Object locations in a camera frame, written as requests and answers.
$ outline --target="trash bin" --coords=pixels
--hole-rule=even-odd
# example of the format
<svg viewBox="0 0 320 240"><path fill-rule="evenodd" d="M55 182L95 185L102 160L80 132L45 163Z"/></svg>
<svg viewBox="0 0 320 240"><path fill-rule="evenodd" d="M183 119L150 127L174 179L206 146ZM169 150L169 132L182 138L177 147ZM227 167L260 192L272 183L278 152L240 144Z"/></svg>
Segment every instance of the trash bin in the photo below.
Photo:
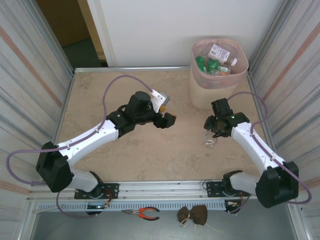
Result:
<svg viewBox="0 0 320 240"><path fill-rule="evenodd" d="M197 56L202 56L208 62L208 53L212 46L217 46L233 53L237 58L235 66L231 67L230 75L212 76L204 73L198 67ZM211 102L228 98L237 84L246 75L249 63L242 48L230 39L206 39L198 41L191 50L192 60L190 68L190 97L197 109L211 109Z"/></svg>

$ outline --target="beige tabletop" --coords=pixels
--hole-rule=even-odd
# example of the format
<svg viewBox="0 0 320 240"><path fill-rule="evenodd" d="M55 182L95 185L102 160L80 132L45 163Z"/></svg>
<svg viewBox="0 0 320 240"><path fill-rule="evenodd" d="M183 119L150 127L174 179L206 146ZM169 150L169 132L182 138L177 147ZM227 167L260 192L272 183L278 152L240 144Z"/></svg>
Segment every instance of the beige tabletop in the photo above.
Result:
<svg viewBox="0 0 320 240"><path fill-rule="evenodd" d="M91 129L103 118L102 96L108 83L128 72L77 73L62 124L59 142ZM81 159L75 168L96 172L103 181L173 181L221 179L223 174L258 169L231 137L220 137L214 148L204 146L204 123L212 110L193 107L189 97L189 71L140 71L130 75L145 81L152 89L171 97L166 106L177 115L175 125L158 129L152 123L109 142ZM136 91L146 91L139 82L116 81L106 97L108 113L127 104ZM247 79L234 92L250 91ZM229 101L235 113L243 112L253 123L259 119L253 98L239 95ZM256 128L260 136L263 131Z"/></svg>

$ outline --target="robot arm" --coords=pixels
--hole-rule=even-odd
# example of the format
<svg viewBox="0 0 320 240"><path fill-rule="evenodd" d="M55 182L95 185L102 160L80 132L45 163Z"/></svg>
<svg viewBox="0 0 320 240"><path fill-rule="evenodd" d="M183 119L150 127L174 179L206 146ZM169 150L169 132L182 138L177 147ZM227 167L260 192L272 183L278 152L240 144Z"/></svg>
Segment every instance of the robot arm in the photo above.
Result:
<svg viewBox="0 0 320 240"><path fill-rule="evenodd" d="M248 153L257 166L260 177L249 175L240 170L227 173L223 176L225 192L241 190L257 196L259 202L266 208L273 207L291 199L298 194L298 182L276 164L272 158L277 159L296 176L299 169L294 162L285 162L274 153L268 145L253 131L257 141L272 155L272 158L260 148L251 135L251 123L242 113L233 113L227 99L219 99L211 104L214 115L207 118L204 128L217 137L232 137Z"/></svg>
<svg viewBox="0 0 320 240"><path fill-rule="evenodd" d="M36 170L50 190L56 193L68 187L90 193L93 198L98 197L102 192L101 179L92 171L83 172L74 169L73 166L96 148L133 131L136 125L153 123L155 127L161 129L171 127L176 117L169 113L164 115L161 113L161 107L166 105L170 98L155 90L151 95L153 95L152 100L146 92L137 91L131 96L128 104L120 106L106 116L99 130L98 126L94 126L68 141L57 145L52 142L43 145L42 149L68 147L59 151L41 153L38 158ZM85 138L94 131L96 133L88 139L69 147L71 143Z"/></svg>

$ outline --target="red-handled pliers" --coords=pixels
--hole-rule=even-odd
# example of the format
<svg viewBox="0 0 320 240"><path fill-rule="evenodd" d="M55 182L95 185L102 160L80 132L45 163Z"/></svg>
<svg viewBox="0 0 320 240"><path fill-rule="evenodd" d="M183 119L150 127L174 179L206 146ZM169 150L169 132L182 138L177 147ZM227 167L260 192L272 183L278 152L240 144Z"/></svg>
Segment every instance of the red-handled pliers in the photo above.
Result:
<svg viewBox="0 0 320 240"><path fill-rule="evenodd" d="M134 209L128 209L128 210L122 210L121 212L124 212L126 214L134 214L134 215L138 215L139 218L143 218L145 220L148 221L155 221L158 220L159 217L150 217L150 216L146 216L144 215L142 212L147 211L147 210L152 210L152 211L156 211L156 212L160 212L160 210L158 208L152 207L152 206L148 206L148 207L144 207L144 208L140 208L139 210L134 210Z"/></svg>

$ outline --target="brown cloth pouch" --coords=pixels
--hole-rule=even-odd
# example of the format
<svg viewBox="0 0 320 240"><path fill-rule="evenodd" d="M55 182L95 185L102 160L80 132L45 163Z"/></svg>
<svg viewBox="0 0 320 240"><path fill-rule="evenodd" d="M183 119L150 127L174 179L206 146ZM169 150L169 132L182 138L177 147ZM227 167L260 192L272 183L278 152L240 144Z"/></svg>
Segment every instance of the brown cloth pouch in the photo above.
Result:
<svg viewBox="0 0 320 240"><path fill-rule="evenodd" d="M178 221L181 223L183 220L188 219L188 217L189 217L189 210L186 206L184 206L178 211Z"/></svg>
<svg viewBox="0 0 320 240"><path fill-rule="evenodd" d="M207 206L206 205L194 206L190 211L190 219L192 219L195 224L200 224L204 226L208 219Z"/></svg>

